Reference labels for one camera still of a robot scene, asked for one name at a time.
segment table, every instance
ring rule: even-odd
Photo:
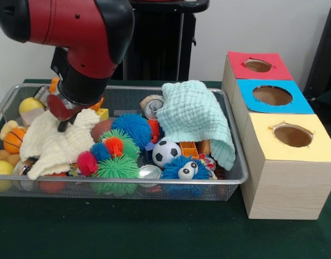
[[[331,258],[331,194],[317,221],[249,220],[240,189],[228,202],[0,197],[0,258],[112,257]]]

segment white knitted fabric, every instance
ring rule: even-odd
[[[82,110],[74,125],[68,124],[66,132],[58,132],[59,121],[46,111],[33,121],[20,148],[20,158],[26,161],[33,156],[39,160],[28,172],[31,180],[39,176],[60,174],[70,170],[81,152],[94,144],[90,131],[100,117],[91,109]]]

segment circular hole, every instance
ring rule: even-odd
[[[274,134],[284,144],[292,147],[306,147],[313,139],[309,131],[296,125],[279,126]]]
[[[257,100],[274,106],[287,105],[293,100],[293,97],[288,91],[271,85],[262,85],[255,88],[253,95]]]
[[[254,72],[265,73],[271,70],[272,65],[258,59],[249,59],[245,62],[245,66]]]

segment light blue towel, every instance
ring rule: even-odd
[[[231,170],[235,147],[220,105],[200,81],[164,84],[164,106],[157,118],[165,140],[174,142],[211,141],[211,156],[221,167]]]

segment metal wire basket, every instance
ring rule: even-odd
[[[19,117],[19,105],[23,99],[32,97],[44,84],[22,84],[13,87],[0,104],[0,131],[6,121]],[[236,149],[236,161],[231,171],[225,172],[225,180],[150,180],[111,179],[84,177],[41,177],[30,181],[27,176],[0,175],[0,185],[10,186],[0,196],[12,197],[64,197],[64,198],[118,198],[158,200],[206,200],[227,201],[239,184],[248,178],[248,167],[238,137],[227,95],[219,89],[211,89],[228,119]],[[159,87],[108,86],[104,93],[103,107],[109,109],[110,117],[123,113],[141,113],[139,103],[152,94],[161,95]],[[146,165],[146,156],[141,155],[138,166]],[[133,192],[125,195],[98,193],[103,185],[130,185]]]

